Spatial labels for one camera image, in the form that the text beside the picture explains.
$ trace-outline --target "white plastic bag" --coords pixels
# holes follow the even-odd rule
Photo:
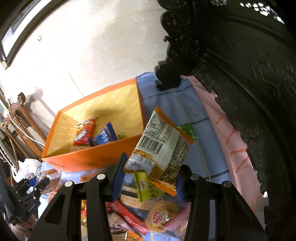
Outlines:
[[[41,162],[36,159],[26,158],[24,162],[18,161],[19,171],[16,172],[14,167],[11,167],[13,179],[18,183],[24,178],[33,179],[36,175],[37,168],[41,166]]]

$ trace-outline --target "pink cloth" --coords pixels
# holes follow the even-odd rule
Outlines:
[[[215,129],[227,161],[231,181],[251,209],[255,211],[257,198],[262,195],[257,172],[254,171],[246,153],[247,145],[242,141],[239,131],[233,128],[225,112],[215,101],[215,93],[209,93],[194,76],[186,78],[193,85]]]

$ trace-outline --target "blue cloth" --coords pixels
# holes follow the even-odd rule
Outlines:
[[[155,107],[159,107],[172,122],[179,126],[186,124],[187,118],[191,123],[196,135],[199,137],[198,143],[203,153],[206,165],[208,167],[211,180],[214,183],[222,183],[230,179],[228,166],[226,164],[225,156],[222,152],[222,148],[218,141],[215,130],[209,120],[206,110],[198,98],[192,84],[188,79],[183,79],[179,87],[174,88],[174,91],[186,113],[185,117],[174,92],[170,90],[159,91],[156,88],[155,73],[144,73],[136,78],[139,89],[142,94],[142,98],[145,105],[147,118],[152,115]],[[209,179],[206,173],[205,165],[202,161],[201,154],[198,150],[197,144],[191,145],[188,154],[184,160],[184,164],[188,165],[193,173],[196,173],[206,179]],[[125,184],[134,186],[132,174],[126,174]],[[167,195],[171,200],[177,202],[178,206],[182,206],[177,197]],[[209,240],[215,238],[215,206],[211,203],[210,211],[210,233]],[[145,219],[148,212],[130,208],[142,219]],[[173,233],[167,231],[165,233],[153,232],[153,238],[155,241],[177,241],[178,239]],[[144,240],[151,240],[151,234],[148,233],[144,236]]]

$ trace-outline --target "tile floor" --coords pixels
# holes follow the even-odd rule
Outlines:
[[[0,87],[12,100],[23,92],[48,134],[61,108],[165,59],[163,12],[156,0],[69,0],[28,37],[8,69],[0,68]]]

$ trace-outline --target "red oval logo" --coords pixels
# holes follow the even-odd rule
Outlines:
[[[153,214],[151,221],[152,221],[153,224],[158,224],[160,222],[161,218],[162,218],[161,212],[160,211],[156,211]]]

